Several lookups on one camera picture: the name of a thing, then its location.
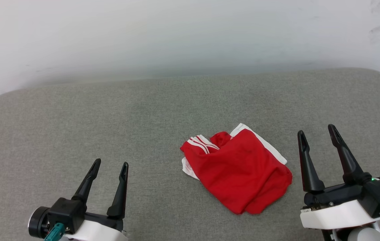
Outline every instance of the gray fabric surface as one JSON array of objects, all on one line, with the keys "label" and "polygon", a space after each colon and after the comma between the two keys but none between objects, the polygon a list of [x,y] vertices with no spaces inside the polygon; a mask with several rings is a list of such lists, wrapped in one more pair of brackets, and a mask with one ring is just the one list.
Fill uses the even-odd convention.
[{"label": "gray fabric surface", "polygon": [[[179,147],[248,125],[288,159],[293,184],[261,215],[234,215],[181,171]],[[297,131],[326,186],[342,182],[327,131],[336,125],[361,167],[380,175],[380,73],[335,69],[58,85],[0,96],[0,240],[37,240],[27,221],[70,198],[102,159],[88,211],[106,213],[130,165],[130,240],[322,240],[304,229]]]}]

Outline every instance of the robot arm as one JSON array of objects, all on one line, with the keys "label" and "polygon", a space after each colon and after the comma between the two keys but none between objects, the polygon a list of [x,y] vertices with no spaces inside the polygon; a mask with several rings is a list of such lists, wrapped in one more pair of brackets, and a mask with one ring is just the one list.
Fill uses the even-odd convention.
[{"label": "robot arm", "polygon": [[334,125],[328,125],[343,168],[343,184],[325,187],[309,155],[303,131],[298,132],[305,207],[305,228],[321,229],[325,241],[380,241],[380,177],[363,172]]},{"label": "robot arm", "polygon": [[28,223],[29,235],[45,241],[69,238],[77,241],[127,241],[123,234],[129,172],[126,162],[121,168],[120,183],[107,215],[86,212],[87,198],[100,164],[101,160],[96,159],[70,200],[59,198],[51,208],[37,208]]}]

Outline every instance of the clothing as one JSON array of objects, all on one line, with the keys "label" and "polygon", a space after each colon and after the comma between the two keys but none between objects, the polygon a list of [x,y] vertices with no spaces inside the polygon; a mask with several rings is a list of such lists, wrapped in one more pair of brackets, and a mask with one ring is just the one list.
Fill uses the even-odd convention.
[{"label": "clothing", "polygon": [[[262,144],[263,144],[263,146],[266,148],[266,149],[268,149],[273,155],[274,155],[274,157],[280,162],[280,163],[282,163],[282,164],[287,164],[287,160],[272,146],[272,145],[270,145],[269,144],[269,142],[267,142],[265,139],[263,139],[261,136],[259,136],[257,133],[255,133],[251,128],[249,128],[248,126],[246,126],[245,124],[242,124],[242,123],[240,123],[231,133],[230,133],[230,136],[231,136],[231,138],[233,138],[234,136],[236,136],[240,131],[242,131],[242,130],[250,130],[251,132],[253,132],[255,135],[256,135],[256,137],[257,137],[257,139],[259,139],[259,141],[260,142],[262,142]],[[200,138],[203,138],[203,139],[206,139],[204,136],[202,136],[202,135],[198,135],[198,137],[200,137]],[[193,177],[193,178],[195,178],[195,179],[197,179],[197,180],[199,180],[199,178],[196,176],[196,174],[194,174],[194,171],[193,171],[193,169],[192,169],[192,167],[190,166],[190,163],[188,163],[188,160],[187,160],[187,158],[186,157],[183,157],[183,159],[181,160],[181,162],[182,162],[182,165],[183,165],[183,171],[187,174],[187,175],[189,175],[189,176],[191,176],[191,177]]]},{"label": "clothing", "polygon": [[181,150],[189,163],[185,168],[191,167],[205,188],[235,214],[261,213],[291,184],[289,169],[246,128],[235,136],[220,132],[210,140],[191,137]]}]

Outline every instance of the white stripe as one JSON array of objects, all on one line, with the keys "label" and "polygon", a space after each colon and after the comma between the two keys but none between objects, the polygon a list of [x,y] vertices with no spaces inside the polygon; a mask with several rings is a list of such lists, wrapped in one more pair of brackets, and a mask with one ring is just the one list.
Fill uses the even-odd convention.
[{"label": "white stripe", "polygon": [[212,147],[212,148],[214,148],[214,149],[219,150],[218,146],[216,146],[214,143],[212,143],[212,142],[210,142],[208,139],[206,139],[205,136],[198,135],[198,137],[199,137],[203,142],[205,142],[205,144],[206,144],[207,146],[210,146],[210,147]]},{"label": "white stripe", "polygon": [[201,142],[199,139],[197,139],[196,137],[192,137],[192,138],[190,138],[190,140],[196,142],[199,145],[202,145],[205,148],[205,150],[209,153],[208,146],[205,145],[203,142]]},{"label": "white stripe", "polygon": [[191,139],[188,140],[187,142],[190,143],[190,145],[193,145],[193,146],[197,146],[197,147],[202,148],[202,150],[205,152],[205,154],[208,154],[208,152],[206,152],[206,149],[205,149],[203,146],[201,146],[200,144],[198,144],[198,143],[192,141]]}]

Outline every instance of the white plastic housing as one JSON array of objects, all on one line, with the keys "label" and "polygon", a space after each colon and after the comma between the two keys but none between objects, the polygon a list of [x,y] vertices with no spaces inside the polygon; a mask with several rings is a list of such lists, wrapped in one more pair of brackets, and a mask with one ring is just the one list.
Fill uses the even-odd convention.
[{"label": "white plastic housing", "polygon": [[118,230],[103,226],[100,223],[84,220],[75,234],[65,234],[60,241],[128,241]]},{"label": "white plastic housing", "polygon": [[357,200],[337,206],[305,212],[300,220],[309,229],[341,229],[372,223],[380,218],[371,218]]}]

